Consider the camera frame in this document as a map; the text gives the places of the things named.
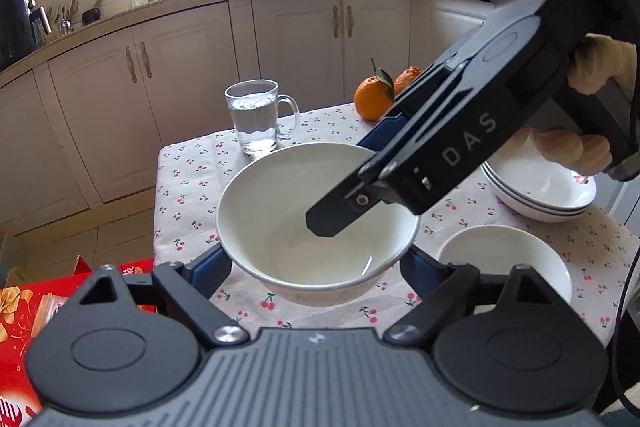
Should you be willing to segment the person's right hand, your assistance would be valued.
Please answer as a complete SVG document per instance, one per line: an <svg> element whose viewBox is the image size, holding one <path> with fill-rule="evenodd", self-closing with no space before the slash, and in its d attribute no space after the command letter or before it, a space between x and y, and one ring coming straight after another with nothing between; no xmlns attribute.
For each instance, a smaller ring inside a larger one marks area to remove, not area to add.
<svg viewBox="0 0 640 427"><path fill-rule="evenodd" d="M607 36L588 36L568 71L568 84L580 94L594 95L612 79L628 100L637 78L637 48ZM603 172L612 162L611 145L604 136L570 130L530 130L537 150L547 160L582 176Z"/></svg>

